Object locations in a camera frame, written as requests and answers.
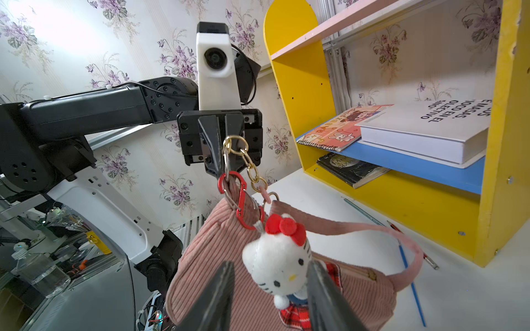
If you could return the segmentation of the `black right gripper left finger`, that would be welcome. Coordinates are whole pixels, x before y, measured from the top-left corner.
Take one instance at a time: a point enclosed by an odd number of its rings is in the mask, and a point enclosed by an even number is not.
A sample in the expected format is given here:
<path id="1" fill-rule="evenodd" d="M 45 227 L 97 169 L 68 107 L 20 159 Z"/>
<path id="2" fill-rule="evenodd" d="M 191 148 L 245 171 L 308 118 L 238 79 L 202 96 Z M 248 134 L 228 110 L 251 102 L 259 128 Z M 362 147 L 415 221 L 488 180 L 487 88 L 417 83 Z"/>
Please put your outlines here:
<path id="1" fill-rule="evenodd" d="M 230 330 L 235 289 L 235 268 L 231 261 L 220 264 L 176 330 Z"/>

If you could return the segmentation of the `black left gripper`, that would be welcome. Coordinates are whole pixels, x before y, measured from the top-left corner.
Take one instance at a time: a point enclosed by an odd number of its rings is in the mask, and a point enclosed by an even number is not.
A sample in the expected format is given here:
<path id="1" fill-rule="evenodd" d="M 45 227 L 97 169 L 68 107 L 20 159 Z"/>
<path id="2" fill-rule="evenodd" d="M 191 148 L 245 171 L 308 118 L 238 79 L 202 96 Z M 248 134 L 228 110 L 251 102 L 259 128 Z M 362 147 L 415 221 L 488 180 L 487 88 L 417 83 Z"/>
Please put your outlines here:
<path id="1" fill-rule="evenodd" d="M 204 163 L 206 172 L 215 179 L 224 172 L 225 139 L 228 165 L 238 165 L 241 150 L 248 150 L 255 165 L 261 164 L 263 118 L 258 109 L 184 111 L 178 114 L 177 124 L 186 165 Z"/>

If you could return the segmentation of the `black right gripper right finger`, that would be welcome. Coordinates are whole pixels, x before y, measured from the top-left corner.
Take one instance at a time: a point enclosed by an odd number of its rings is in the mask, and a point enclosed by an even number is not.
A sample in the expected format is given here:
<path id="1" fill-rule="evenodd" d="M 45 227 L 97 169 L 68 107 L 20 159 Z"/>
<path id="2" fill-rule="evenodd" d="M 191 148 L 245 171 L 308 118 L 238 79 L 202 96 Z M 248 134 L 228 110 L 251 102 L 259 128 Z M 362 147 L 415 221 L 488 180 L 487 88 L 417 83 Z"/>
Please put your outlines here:
<path id="1" fill-rule="evenodd" d="M 312 330 L 367 330 L 319 262 L 309 264 L 307 291 Z"/>

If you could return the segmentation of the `pink corduroy handbag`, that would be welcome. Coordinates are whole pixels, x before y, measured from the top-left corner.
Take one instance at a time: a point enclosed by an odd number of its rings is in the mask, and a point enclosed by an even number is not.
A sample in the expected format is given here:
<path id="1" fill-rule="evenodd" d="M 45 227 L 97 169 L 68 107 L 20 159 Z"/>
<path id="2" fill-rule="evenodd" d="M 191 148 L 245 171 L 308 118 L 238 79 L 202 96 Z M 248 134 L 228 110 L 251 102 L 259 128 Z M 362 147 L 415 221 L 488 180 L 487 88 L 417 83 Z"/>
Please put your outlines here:
<path id="1" fill-rule="evenodd" d="M 247 221 L 258 216 L 258 211 L 247 206 Z M 293 212 L 309 233 L 334 236 L 370 230 L 365 223 L 345 223 L 316 217 L 281 201 L 272 203 L 265 213 Z M 379 330 L 393 316 L 397 294 L 408 287 L 418 276 L 423 262 L 423 252 L 418 244 L 392 229 L 387 234 L 401 241 L 415 255 L 413 262 L 401 273 L 385 275 L 377 270 L 324 257 L 312 251 L 314 262 L 319 262 L 332 282 L 339 288 L 353 312 L 369 330 Z M 258 237 L 246 234 L 236 226 L 235 212 L 227 200 L 215 206 L 206 223 L 179 261 L 177 274 L 166 295 L 166 311 L 174 324 L 179 324 L 215 274 L 220 264 L 231 261 L 235 268 L 235 289 L 231 309 L 231 330 L 296 330 L 280 321 L 273 297 L 258 288 L 242 262 L 242 249 Z"/>

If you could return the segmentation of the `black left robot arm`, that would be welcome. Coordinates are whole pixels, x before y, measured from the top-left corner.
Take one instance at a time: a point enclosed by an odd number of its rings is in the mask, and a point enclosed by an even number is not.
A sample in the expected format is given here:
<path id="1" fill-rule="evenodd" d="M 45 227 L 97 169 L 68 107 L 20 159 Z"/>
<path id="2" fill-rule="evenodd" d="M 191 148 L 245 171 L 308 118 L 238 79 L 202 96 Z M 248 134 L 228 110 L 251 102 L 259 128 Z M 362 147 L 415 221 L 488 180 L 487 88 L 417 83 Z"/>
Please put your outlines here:
<path id="1" fill-rule="evenodd" d="M 1 105 L 1 173 L 18 188 L 47 193 L 63 180 L 95 165 L 86 136 L 132 126 L 175 121 L 187 165 L 202 163 L 220 177 L 243 162 L 225 164 L 228 135 L 248 139 L 253 161 L 262 156 L 262 114 L 256 109 L 199 109 L 199 88 L 185 77 L 163 76 L 108 89 Z"/>

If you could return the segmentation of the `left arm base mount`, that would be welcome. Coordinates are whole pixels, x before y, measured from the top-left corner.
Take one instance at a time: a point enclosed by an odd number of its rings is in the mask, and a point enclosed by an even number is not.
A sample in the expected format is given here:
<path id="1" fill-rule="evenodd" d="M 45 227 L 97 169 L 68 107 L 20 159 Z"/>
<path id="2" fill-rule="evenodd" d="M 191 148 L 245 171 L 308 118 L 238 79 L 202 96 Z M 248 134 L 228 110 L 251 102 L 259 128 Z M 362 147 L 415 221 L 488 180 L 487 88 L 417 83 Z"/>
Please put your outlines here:
<path id="1" fill-rule="evenodd" d="M 63 180 L 48 196 L 80 213 L 119 247 L 146 277 L 150 291 L 166 295 L 182 256 L 183 243 L 142 215 L 95 168 L 85 168 L 73 181 Z"/>

